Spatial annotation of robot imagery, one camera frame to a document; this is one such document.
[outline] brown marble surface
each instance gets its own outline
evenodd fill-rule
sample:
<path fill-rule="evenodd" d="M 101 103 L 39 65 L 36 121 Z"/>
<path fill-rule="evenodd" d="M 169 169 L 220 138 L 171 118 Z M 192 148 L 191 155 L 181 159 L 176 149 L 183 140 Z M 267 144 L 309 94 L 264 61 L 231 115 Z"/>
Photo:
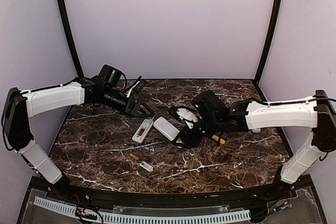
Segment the brown marble surface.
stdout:
<path fill-rule="evenodd" d="M 227 105 L 259 98 L 248 80 L 150 80 L 143 99 L 178 129 L 165 104 L 191 106 L 200 92 L 213 90 Z M 131 193 L 203 193 L 247 188 L 272 182 L 288 154 L 276 129 L 224 134 L 226 144 L 204 139 L 197 148 L 179 149 L 155 128 L 143 144 L 132 136 L 143 119 L 126 118 L 106 106 L 71 109 L 50 157 L 73 185 Z M 140 158 L 136 161 L 130 154 Z M 148 172 L 140 166 L 154 167 Z"/>

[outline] white vent grille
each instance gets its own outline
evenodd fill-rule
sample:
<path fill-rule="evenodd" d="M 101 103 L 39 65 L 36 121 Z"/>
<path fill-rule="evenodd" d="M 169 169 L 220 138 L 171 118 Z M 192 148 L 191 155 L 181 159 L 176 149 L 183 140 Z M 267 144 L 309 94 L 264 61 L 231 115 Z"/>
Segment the white vent grille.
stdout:
<path fill-rule="evenodd" d="M 34 205 L 48 209 L 50 211 L 76 218 L 76 206 L 74 204 L 65 204 L 53 201 L 51 199 L 35 197 Z M 86 212 L 97 215 L 91 210 Z M 132 216 L 118 215 L 109 212 L 100 211 L 104 223 L 126 223 L 126 224 L 222 224 L 235 223 L 244 220 L 250 220 L 250 211 L 228 212 L 226 214 L 203 215 L 190 217 L 150 217 L 150 216 Z"/>

